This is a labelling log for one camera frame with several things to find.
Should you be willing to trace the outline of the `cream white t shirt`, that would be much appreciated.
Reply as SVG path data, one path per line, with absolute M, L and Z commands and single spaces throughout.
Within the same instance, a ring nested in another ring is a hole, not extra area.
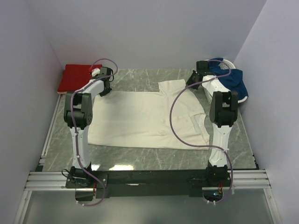
M 185 81 L 159 82 L 158 92 L 96 96 L 88 143 L 99 146 L 208 150 L 205 111 Z

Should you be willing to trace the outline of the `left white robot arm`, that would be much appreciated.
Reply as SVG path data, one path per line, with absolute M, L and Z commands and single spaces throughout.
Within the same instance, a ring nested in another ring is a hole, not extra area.
M 110 78 L 114 72 L 109 67 L 90 68 L 91 79 L 86 85 L 66 93 L 64 121 L 70 129 L 73 145 L 73 162 L 69 178 L 87 188 L 93 183 L 91 157 L 88 150 L 88 129 L 93 120 L 93 101 L 96 96 L 107 95 L 112 88 Z

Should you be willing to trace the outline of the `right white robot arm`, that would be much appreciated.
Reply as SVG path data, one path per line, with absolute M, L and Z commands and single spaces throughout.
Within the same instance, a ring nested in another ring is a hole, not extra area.
M 213 124 L 213 142 L 205 181 L 210 186 L 216 186 L 220 181 L 230 179 L 228 142 L 238 116 L 238 93 L 230 91 L 220 82 L 220 78 L 210 71 L 209 62 L 197 61 L 196 70 L 192 72 L 186 85 L 196 90 L 202 86 L 210 100 L 209 118 Z

